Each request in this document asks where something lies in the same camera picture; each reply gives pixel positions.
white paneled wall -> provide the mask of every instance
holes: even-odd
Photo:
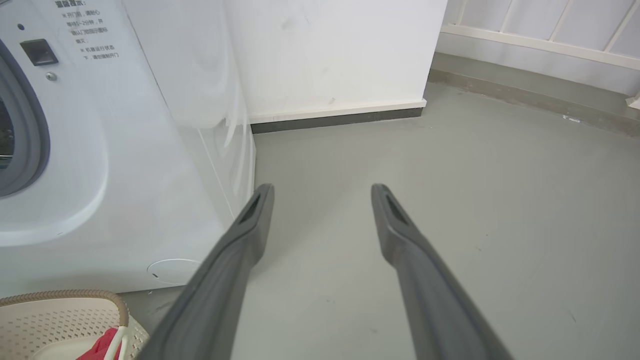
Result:
[[[640,90],[640,0],[449,0],[437,51]]]

door glass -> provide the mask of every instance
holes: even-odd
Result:
[[[6,169],[13,156],[13,126],[9,111],[0,98],[0,171]]]

washing machine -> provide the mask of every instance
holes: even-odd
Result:
[[[0,297],[185,284],[253,192],[221,0],[0,0]]]

beige plastic basket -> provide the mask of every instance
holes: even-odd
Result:
[[[134,359],[149,335],[124,301],[100,290],[61,290],[0,299],[1,360],[75,360],[117,327],[105,359]]]

white wall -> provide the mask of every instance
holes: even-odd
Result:
[[[446,0],[229,0],[252,122],[424,106]]]
[[[561,26],[556,29],[567,2],[568,0],[467,0],[463,16],[459,18],[463,0],[450,0],[443,24],[502,30],[505,34],[541,40],[554,37],[556,42],[596,51],[606,51],[607,45],[612,43],[612,54],[640,58],[639,10],[629,15],[627,25],[617,37],[614,36],[631,10],[634,0],[573,0],[565,11]],[[638,70],[539,49],[442,33],[436,50],[627,95],[636,95],[640,90]]]

